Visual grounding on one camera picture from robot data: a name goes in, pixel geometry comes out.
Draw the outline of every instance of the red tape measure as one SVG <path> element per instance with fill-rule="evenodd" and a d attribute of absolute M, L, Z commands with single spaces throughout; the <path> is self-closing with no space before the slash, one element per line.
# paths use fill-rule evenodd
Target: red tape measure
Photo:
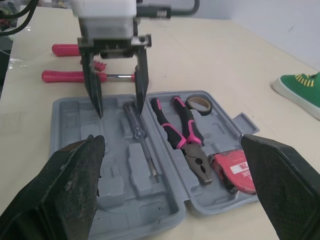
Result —
<path fill-rule="evenodd" d="M 211 164 L 229 192 L 241 191 L 246 194 L 256 194 L 243 150 L 215 154 L 211 157 Z"/>

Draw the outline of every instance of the green shoe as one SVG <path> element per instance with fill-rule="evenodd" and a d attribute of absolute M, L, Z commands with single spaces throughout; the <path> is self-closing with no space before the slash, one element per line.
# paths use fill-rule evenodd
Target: green shoe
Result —
<path fill-rule="evenodd" d="M 272 87 L 320 120 L 320 72 L 315 75 L 283 75 Z"/>

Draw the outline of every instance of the screwdriver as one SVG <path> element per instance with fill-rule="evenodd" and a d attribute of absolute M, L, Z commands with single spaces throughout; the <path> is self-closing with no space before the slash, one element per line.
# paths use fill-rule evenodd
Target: screwdriver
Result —
<path fill-rule="evenodd" d="M 141 127 L 140 120 L 138 117 L 138 111 L 133 102 L 128 102 L 123 105 L 124 112 L 129 120 L 130 127 L 133 131 L 133 137 L 139 141 L 141 144 L 145 159 L 151 169 L 151 173 L 153 176 L 157 175 L 157 171 L 153 164 L 153 160 L 151 158 L 150 152 L 148 150 L 148 146 L 145 140 L 146 133 Z"/>
<path fill-rule="evenodd" d="M 106 74 L 96 72 L 100 81 L 104 82 L 135 82 L 134 74 Z M 84 83 L 85 77 L 82 71 L 51 71 L 44 70 L 41 75 L 45 83 Z"/>

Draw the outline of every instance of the white table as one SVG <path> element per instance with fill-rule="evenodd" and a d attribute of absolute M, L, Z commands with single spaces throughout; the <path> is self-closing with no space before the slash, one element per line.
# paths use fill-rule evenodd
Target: white table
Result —
<path fill-rule="evenodd" d="M 28 26 L 15 36 L 0 101 L 0 213 L 49 158 L 53 102 L 87 95 L 83 84 L 41 80 L 45 69 L 81 70 L 79 57 L 58 58 L 51 52 L 52 44 L 77 42 L 80 31 L 72 12 L 39 7 Z M 320 171 L 320 122 L 270 88 L 280 75 L 314 69 L 232 21 L 144 20 L 139 31 L 152 33 L 148 92 L 205 90 L 231 117 L 246 113 L 260 128 L 258 135 L 293 146 Z M 107 71 L 132 73 L 135 65 L 133 59 L 108 60 Z M 132 94 L 135 87 L 110 82 L 102 92 Z M 259 203 L 206 218 L 187 213 L 182 224 L 151 238 L 278 239 Z"/>

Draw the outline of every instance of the plastic tool case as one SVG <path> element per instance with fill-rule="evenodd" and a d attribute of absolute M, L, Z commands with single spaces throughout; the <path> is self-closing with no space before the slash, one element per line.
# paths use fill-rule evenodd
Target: plastic tool case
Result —
<path fill-rule="evenodd" d="M 243 113 L 231 119 L 206 92 L 150 93 L 146 97 L 141 121 L 157 171 L 157 176 L 153 176 L 123 110 L 124 103 L 135 100 L 134 95 L 103 97 L 102 119 L 87 97 L 63 98 L 54 102 L 51 154 L 89 135 L 103 135 L 105 138 L 97 211 L 89 233 L 90 240 L 131 240 L 171 229 L 183 221 L 186 205 L 199 216 L 210 216 L 258 201 L 256 195 L 229 193 L 213 169 L 212 183 L 200 184 L 182 151 L 173 149 L 167 141 L 167 134 L 150 104 L 153 98 L 158 98 L 168 121 L 181 131 L 181 121 L 171 104 L 175 96 L 183 101 L 189 96 L 204 96 L 212 102 L 209 115 L 201 116 L 191 110 L 204 137 L 202 150 L 207 156 L 241 149 L 239 136 L 259 131 Z"/>

